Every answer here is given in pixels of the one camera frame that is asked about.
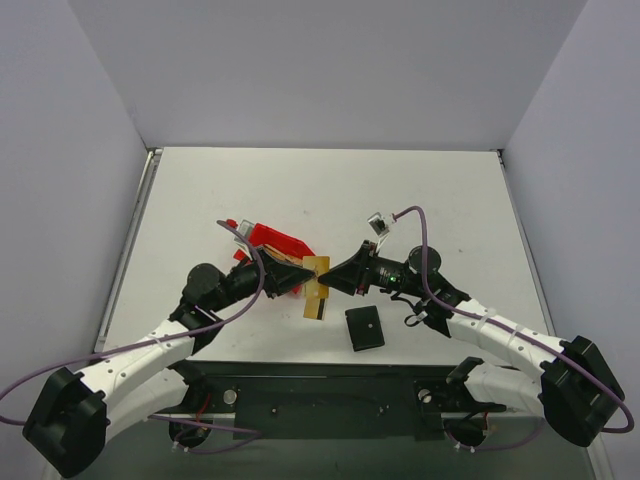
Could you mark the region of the gold card stripe up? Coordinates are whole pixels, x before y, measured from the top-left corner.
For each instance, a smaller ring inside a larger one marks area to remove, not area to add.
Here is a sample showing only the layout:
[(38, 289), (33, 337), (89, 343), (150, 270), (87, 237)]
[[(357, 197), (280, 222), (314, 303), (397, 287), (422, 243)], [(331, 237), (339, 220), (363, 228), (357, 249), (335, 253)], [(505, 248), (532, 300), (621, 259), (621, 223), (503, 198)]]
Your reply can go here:
[(329, 298), (329, 288), (314, 279), (304, 285), (303, 292), (305, 297), (303, 317), (323, 320)]

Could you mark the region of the red plastic bin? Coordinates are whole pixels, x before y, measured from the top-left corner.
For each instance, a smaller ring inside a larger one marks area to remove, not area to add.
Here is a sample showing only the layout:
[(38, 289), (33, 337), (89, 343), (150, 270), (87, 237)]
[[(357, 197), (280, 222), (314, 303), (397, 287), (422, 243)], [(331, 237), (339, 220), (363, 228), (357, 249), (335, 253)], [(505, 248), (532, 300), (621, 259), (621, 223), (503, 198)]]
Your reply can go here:
[[(284, 260), (302, 266), (304, 256), (313, 256), (313, 251), (302, 241), (289, 236), (262, 223), (254, 223), (255, 227), (250, 236), (250, 242), (258, 249), (263, 247), (279, 260)], [(242, 300), (254, 295), (260, 284), (261, 270), (251, 258), (240, 260), (227, 276), (230, 291), (236, 300)], [(298, 294), (302, 289), (294, 289)]]

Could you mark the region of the black card holder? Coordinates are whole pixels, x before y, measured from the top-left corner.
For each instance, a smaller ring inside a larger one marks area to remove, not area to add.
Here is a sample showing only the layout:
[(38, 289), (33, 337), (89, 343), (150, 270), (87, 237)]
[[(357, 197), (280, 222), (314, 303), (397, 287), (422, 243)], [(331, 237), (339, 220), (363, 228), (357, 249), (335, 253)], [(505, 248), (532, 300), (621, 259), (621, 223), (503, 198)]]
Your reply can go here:
[(376, 306), (365, 306), (345, 311), (347, 328), (354, 352), (385, 345), (384, 334)]

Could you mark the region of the gold card front up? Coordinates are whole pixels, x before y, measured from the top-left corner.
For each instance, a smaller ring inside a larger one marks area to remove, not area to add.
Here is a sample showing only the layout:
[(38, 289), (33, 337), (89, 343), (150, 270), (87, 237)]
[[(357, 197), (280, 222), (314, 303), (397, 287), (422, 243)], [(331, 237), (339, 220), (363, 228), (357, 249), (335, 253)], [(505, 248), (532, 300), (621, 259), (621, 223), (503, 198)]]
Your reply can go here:
[(313, 273), (309, 277), (308, 282), (316, 280), (319, 276), (327, 273), (330, 270), (330, 257), (329, 256), (304, 256), (302, 259), (302, 267)]

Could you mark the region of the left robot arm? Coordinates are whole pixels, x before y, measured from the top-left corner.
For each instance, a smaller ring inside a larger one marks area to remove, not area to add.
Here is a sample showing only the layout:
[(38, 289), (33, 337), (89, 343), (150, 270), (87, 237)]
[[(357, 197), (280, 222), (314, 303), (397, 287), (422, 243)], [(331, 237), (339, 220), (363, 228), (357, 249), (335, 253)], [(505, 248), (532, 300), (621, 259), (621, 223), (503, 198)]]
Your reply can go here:
[(257, 249), (254, 261), (223, 273), (212, 264), (191, 269), (177, 308), (128, 347), (118, 347), (77, 372), (61, 367), (46, 380), (23, 437), (63, 478), (86, 470), (109, 440), (159, 410), (192, 412), (204, 384), (183, 377), (179, 363), (209, 345), (222, 328), (215, 313), (265, 293), (282, 296), (313, 279), (313, 271)]

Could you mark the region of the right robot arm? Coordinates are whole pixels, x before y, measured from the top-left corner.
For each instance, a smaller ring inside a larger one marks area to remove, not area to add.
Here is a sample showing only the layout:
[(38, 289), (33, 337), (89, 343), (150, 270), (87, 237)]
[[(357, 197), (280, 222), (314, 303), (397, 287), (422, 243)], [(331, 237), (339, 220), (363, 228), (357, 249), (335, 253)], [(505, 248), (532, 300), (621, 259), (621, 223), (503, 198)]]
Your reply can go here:
[(446, 394), (459, 408), (500, 405), (543, 418), (566, 441), (587, 447), (621, 409), (624, 393), (596, 344), (543, 334), (495, 315), (439, 272), (441, 257), (417, 246), (408, 258), (380, 256), (366, 241), (356, 254), (322, 274), (322, 285), (347, 295), (372, 287), (416, 298), (414, 315), (432, 330), (504, 361), (467, 359), (450, 374)]

